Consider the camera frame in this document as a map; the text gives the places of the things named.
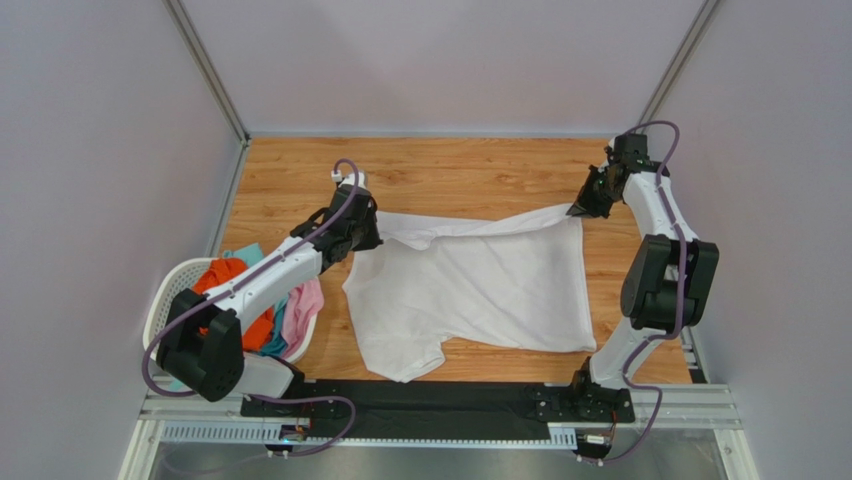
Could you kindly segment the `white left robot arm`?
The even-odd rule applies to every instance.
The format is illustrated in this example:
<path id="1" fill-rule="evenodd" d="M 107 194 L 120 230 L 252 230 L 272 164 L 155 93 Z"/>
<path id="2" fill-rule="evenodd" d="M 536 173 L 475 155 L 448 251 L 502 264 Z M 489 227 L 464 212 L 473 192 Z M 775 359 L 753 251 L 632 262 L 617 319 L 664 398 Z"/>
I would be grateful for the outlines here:
<path id="1" fill-rule="evenodd" d="M 281 398 L 296 377 L 286 360 L 244 349 L 243 336 L 292 289 L 317 278 L 350 253 L 381 245 L 377 204 L 366 173 L 333 168 L 330 204 L 291 231 L 258 264 L 202 293 L 161 283 L 146 325 L 142 373 L 163 396 L 217 402 L 230 394 Z"/>

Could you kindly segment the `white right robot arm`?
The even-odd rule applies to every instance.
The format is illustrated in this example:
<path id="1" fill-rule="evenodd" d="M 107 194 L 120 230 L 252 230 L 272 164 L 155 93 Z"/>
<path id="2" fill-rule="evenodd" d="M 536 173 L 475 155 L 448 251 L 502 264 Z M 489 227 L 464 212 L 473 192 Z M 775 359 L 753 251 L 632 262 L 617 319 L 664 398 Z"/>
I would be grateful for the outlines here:
<path id="1" fill-rule="evenodd" d="M 622 202 L 641 236 L 621 287 L 622 319 L 584 366 L 591 382 L 621 389 L 633 387 L 635 372 L 654 349 L 702 319 L 720 253 L 687 224 L 672 193 L 669 161 L 650 158 L 639 128 L 614 137 L 605 153 L 567 214 L 606 218 Z"/>

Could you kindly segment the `white t shirt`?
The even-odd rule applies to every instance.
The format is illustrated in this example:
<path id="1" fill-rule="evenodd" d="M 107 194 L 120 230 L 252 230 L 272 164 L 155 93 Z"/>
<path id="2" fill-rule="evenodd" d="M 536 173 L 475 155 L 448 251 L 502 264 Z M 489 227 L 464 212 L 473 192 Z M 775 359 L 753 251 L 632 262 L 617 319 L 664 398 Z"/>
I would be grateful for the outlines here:
<path id="1" fill-rule="evenodd" d="M 382 244 L 354 256 L 343 283 L 366 368 L 406 383 L 461 338 L 543 352 L 597 343 L 583 225 L 563 205 L 497 221 L 382 212 Z"/>

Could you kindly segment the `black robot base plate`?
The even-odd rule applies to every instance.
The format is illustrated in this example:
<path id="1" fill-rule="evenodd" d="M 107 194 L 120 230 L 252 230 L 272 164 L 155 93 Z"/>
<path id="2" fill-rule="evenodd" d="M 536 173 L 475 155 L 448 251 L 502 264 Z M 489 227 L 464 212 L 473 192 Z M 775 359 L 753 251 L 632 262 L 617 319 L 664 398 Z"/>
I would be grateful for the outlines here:
<path id="1" fill-rule="evenodd" d="M 626 389 L 586 383 L 316 380 L 288 390 L 275 405 L 245 400 L 245 417 L 298 418 L 313 437 L 388 440 L 545 440 L 551 423 L 629 424 Z"/>

